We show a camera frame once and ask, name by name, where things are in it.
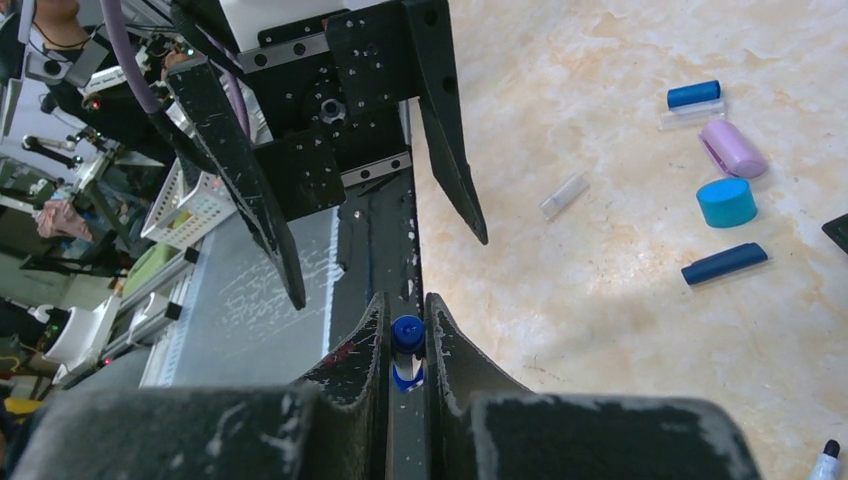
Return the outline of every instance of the black metal plate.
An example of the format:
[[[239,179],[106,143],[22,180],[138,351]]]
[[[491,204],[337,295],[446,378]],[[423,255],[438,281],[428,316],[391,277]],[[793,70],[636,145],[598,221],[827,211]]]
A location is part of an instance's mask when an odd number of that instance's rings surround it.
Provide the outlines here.
[[[256,34],[256,39],[259,40],[259,46],[269,47],[280,43],[291,42],[298,38],[308,37],[324,31],[324,21],[334,15],[341,15],[349,12],[348,9],[337,10],[332,13],[319,15],[317,17],[307,18],[299,22],[281,25],[279,27],[260,30]]]
[[[253,150],[287,220],[345,201],[333,148],[313,131],[290,135]]]
[[[822,231],[845,253],[848,253],[848,214],[822,225]]]
[[[485,245],[489,242],[486,220],[465,158],[450,7],[447,0],[406,0],[402,5],[419,63],[419,103],[433,176]]]
[[[330,18],[327,44],[354,115],[418,95],[417,67],[400,2]]]
[[[171,69],[166,80],[242,218],[253,225],[251,233],[279,272],[292,304],[302,309],[306,291],[294,236],[221,88],[218,72],[207,59],[194,59]]]

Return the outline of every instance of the beige tile floor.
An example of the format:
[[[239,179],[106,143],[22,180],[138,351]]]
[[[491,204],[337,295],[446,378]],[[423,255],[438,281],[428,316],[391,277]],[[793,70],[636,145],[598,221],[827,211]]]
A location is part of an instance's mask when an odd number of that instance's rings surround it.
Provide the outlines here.
[[[510,374],[552,392],[702,397],[767,478],[848,444],[848,9],[839,0],[452,0],[480,245],[414,149],[425,287]],[[719,79],[769,158],[760,215],[707,227],[720,178],[697,129],[658,133],[674,86]],[[590,190],[547,224],[571,173]],[[744,242],[769,264],[689,288],[680,268]]]

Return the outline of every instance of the clear plastic tube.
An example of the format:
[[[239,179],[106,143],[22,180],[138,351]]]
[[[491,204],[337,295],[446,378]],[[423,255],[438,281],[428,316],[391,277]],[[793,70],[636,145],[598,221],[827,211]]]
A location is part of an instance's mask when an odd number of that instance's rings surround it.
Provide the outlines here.
[[[660,131],[704,125],[712,120],[727,117],[727,104],[724,100],[710,100],[683,107],[672,108],[660,114]]]
[[[545,215],[545,220],[550,222],[556,218],[559,212],[585,192],[587,188],[589,188],[589,182],[583,178],[583,175],[574,174],[568,177],[550,197],[539,205],[542,214]]]

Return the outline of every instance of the light blue cap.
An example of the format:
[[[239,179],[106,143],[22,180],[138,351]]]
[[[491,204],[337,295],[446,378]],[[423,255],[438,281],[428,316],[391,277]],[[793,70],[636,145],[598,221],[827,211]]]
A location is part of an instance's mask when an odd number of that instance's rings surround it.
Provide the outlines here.
[[[730,228],[757,216],[751,185],[744,178],[725,178],[708,183],[696,195],[707,225]]]

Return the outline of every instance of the black object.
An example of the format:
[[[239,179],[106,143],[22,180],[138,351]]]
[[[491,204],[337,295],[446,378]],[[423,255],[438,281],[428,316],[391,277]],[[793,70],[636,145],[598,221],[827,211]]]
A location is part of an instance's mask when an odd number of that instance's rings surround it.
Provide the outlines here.
[[[242,218],[258,232],[261,246],[283,279],[286,292],[298,310],[306,305],[303,274],[294,237],[268,178],[259,167],[250,140],[242,133],[224,90],[209,60],[196,58],[172,68],[168,87],[216,171],[230,191]]]
[[[322,136],[301,132],[259,145],[253,153],[287,220],[345,201],[333,148]]]
[[[174,13],[174,5],[179,5],[180,13],[185,15],[187,20],[193,21],[197,24],[197,26],[202,28],[204,32],[208,33],[212,38],[221,43],[224,48],[231,52],[238,52],[238,44],[236,43],[232,30],[230,30],[230,24],[227,22],[227,17],[224,15],[224,9],[221,7],[220,1],[173,0],[171,3],[171,14]],[[180,29],[181,26],[176,25],[176,23],[177,22],[174,21],[174,27]],[[189,37],[185,38],[192,44],[192,46],[198,48],[192,39]],[[202,48],[200,48],[200,51],[208,55],[208,52],[205,52]]]
[[[327,43],[354,116],[383,102],[420,97],[433,175],[480,242],[488,243],[465,158],[447,0],[384,2],[331,17]]]
[[[44,95],[44,98],[41,100],[41,113],[50,115],[58,107],[59,103],[56,102],[56,97],[54,97],[52,93]]]
[[[44,333],[44,324],[29,312],[11,302],[0,299],[0,338],[17,335],[21,343],[35,348]]]
[[[824,444],[824,450],[822,453],[829,457],[839,458],[839,442],[836,440],[828,440],[827,443]]]
[[[833,240],[839,248],[848,253],[848,214],[831,220],[822,225],[822,231]]]
[[[177,29],[180,35],[182,35],[195,50],[203,53],[221,68],[232,73],[245,84],[248,84],[248,79],[244,74],[244,70],[233,63],[227,57],[226,52],[221,51],[218,47],[213,45],[206,34],[198,28],[198,19],[194,18],[191,10],[186,9],[179,2],[173,2],[171,4],[171,22],[174,24],[174,28]],[[227,42],[219,40],[219,44],[222,48],[227,48],[224,46]]]
[[[178,10],[191,2],[179,3]],[[315,39],[322,29],[325,50]],[[257,39],[262,47],[242,52],[240,60],[250,65],[245,67],[248,85],[274,138],[270,145],[251,151],[208,63],[178,65],[167,81],[297,308],[305,303],[305,292],[286,222],[342,200],[338,181],[318,182],[311,175],[324,165],[327,175],[361,171],[367,180],[371,169],[365,167],[408,154],[398,102],[409,98],[420,97],[434,176],[475,235],[488,242],[465,159],[446,0],[384,2],[328,13],[263,30]],[[316,148],[306,152],[306,144],[298,143],[302,139],[311,139]],[[329,166],[330,151],[335,169]],[[309,162],[302,166],[298,159],[305,155]]]
[[[71,391],[48,410],[26,478],[349,480],[387,475],[391,428],[388,295],[289,386]],[[526,391],[427,298],[431,479],[756,480],[739,429],[708,402]]]
[[[44,335],[42,336],[42,344],[39,345],[39,351],[42,353],[49,352],[53,348],[53,345],[56,345],[59,337],[62,336],[62,332],[68,325],[68,320],[71,319],[71,312],[62,310],[61,308],[52,308],[47,311],[47,314],[49,315],[49,319],[47,320]]]

